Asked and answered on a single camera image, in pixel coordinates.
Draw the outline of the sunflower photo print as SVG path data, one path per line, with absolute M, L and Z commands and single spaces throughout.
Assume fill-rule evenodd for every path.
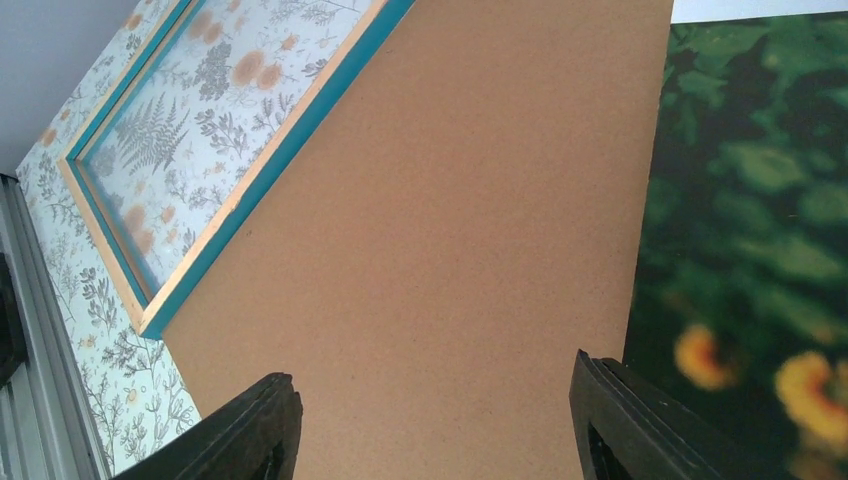
M 847 5 L 671 24 L 624 364 L 752 458 L 847 475 Z

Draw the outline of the teal wooden picture frame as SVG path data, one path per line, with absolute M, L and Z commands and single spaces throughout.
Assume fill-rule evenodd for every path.
M 166 7 L 58 160 L 137 335 L 162 337 L 409 9 Z

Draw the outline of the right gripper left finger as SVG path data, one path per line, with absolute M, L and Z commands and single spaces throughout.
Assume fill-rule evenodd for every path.
M 290 374 L 264 376 L 118 479 L 291 479 L 303 404 Z

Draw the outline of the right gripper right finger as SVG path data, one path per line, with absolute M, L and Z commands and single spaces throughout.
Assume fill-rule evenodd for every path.
M 700 417 L 612 358 L 577 352 L 569 391 L 585 479 L 747 479 Z

